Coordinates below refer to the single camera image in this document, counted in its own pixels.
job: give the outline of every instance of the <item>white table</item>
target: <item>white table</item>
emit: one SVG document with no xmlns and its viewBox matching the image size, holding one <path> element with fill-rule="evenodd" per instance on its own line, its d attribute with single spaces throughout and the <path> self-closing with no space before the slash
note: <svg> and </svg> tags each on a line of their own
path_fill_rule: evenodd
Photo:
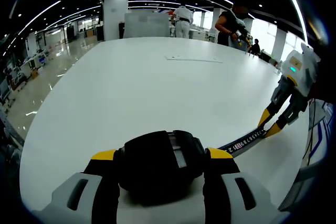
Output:
<svg viewBox="0 0 336 224">
<path fill-rule="evenodd" d="M 166 59 L 172 55 L 215 57 L 223 63 Z M 277 70 L 258 57 L 210 42 L 179 38 L 102 42 L 59 80 L 34 118 L 21 159 L 23 202 L 28 209 L 43 209 L 53 190 L 83 171 L 95 153 L 120 148 L 148 132 L 188 131 L 204 147 L 230 143 L 257 126 L 279 78 Z M 300 167 L 307 134 L 308 110 L 236 158 L 242 171 L 266 186 L 277 206 Z M 174 211 L 176 218 L 204 223 L 202 183 L 197 179 L 195 194 L 165 206 L 168 212 L 164 207 L 153 212 L 170 216 Z M 149 215 L 151 209 L 131 208 L 124 197 L 122 191 L 118 214 L 129 211 L 133 215 L 128 218 L 157 222 L 154 214 Z M 118 218 L 119 223 L 130 221 Z"/>
</svg>

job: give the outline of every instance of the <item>black measuring tape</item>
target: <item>black measuring tape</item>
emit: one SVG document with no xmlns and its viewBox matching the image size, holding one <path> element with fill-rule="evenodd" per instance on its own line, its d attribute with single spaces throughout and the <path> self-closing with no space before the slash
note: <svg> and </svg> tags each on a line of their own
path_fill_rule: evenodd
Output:
<svg viewBox="0 0 336 224">
<path fill-rule="evenodd" d="M 264 130 L 264 128 L 258 127 L 250 133 L 246 134 L 245 136 L 238 138 L 237 140 L 226 144 L 218 149 L 224 150 L 235 157 L 243 153 L 245 150 L 249 149 L 251 147 L 249 146 L 250 144 L 256 144 L 257 140 L 263 139 L 265 134 L 266 131 Z"/>
</svg>

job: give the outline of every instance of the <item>white column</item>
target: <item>white column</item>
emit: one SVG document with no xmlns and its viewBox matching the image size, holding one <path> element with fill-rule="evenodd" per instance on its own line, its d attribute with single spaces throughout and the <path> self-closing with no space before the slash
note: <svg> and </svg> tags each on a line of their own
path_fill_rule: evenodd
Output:
<svg viewBox="0 0 336 224">
<path fill-rule="evenodd" d="M 287 32 L 279 28 L 277 29 L 277 34 L 275 36 L 275 41 L 274 41 L 274 46 L 273 46 L 273 51 L 272 51 L 272 56 L 277 62 L 280 62 L 282 51 L 286 43 L 286 36 L 287 36 Z"/>
<path fill-rule="evenodd" d="M 214 16 L 212 19 L 211 29 L 215 32 L 215 43 L 218 42 L 218 34 L 219 34 L 219 31 L 216 29 L 215 25 L 217 23 L 219 16 L 222 14 L 223 11 L 224 9 L 214 8 Z"/>
<path fill-rule="evenodd" d="M 216 22 L 217 22 L 219 16 L 222 14 L 223 11 L 224 11 L 224 9 L 214 8 L 214 17 L 212 19 L 212 26 L 211 26 L 211 28 L 216 29 L 215 28 Z"/>
<path fill-rule="evenodd" d="M 32 57 L 34 54 L 36 54 L 37 51 L 35 32 L 30 33 L 26 38 L 25 42 L 26 42 L 27 55 L 28 57 Z"/>
<path fill-rule="evenodd" d="M 119 23 L 125 21 L 128 0 L 104 0 L 104 38 L 119 39 Z"/>
<path fill-rule="evenodd" d="M 204 27 L 204 17 L 205 17 L 205 12 L 202 12 L 200 27 Z"/>
<path fill-rule="evenodd" d="M 73 22 L 71 22 L 71 25 L 73 26 L 73 35 L 76 37 L 77 36 L 77 33 L 78 33 L 78 23 L 77 23 L 77 21 L 73 21 Z"/>
<path fill-rule="evenodd" d="M 251 32 L 252 29 L 252 22 L 253 22 L 252 18 L 244 18 L 245 27 L 249 32 Z"/>
</svg>

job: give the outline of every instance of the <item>cardboard box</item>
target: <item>cardboard box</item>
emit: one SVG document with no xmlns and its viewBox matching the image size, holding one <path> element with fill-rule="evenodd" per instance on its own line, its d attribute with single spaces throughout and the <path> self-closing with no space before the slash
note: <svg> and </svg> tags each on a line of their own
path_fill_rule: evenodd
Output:
<svg viewBox="0 0 336 224">
<path fill-rule="evenodd" d="M 31 72 L 31 75 L 32 75 L 32 78 L 33 78 L 33 79 L 35 79 L 36 77 L 38 77 L 37 69 L 34 69 L 34 70 Z"/>
<path fill-rule="evenodd" d="M 86 37 L 91 37 L 91 36 L 93 36 L 93 30 L 87 30 Z"/>
</svg>

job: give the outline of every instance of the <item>tiled floor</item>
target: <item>tiled floor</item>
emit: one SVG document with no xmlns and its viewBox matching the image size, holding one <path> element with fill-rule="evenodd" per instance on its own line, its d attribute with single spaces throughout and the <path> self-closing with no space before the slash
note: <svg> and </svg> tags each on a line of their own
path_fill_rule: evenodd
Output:
<svg viewBox="0 0 336 224">
<path fill-rule="evenodd" d="M 47 64 L 38 70 L 39 76 L 34 80 L 30 78 L 22 90 L 15 90 L 10 95 L 10 98 L 15 98 L 15 102 L 7 114 L 8 120 L 23 139 L 53 86 L 77 60 L 97 44 L 97 38 L 93 36 L 55 47 L 48 56 Z"/>
</svg>

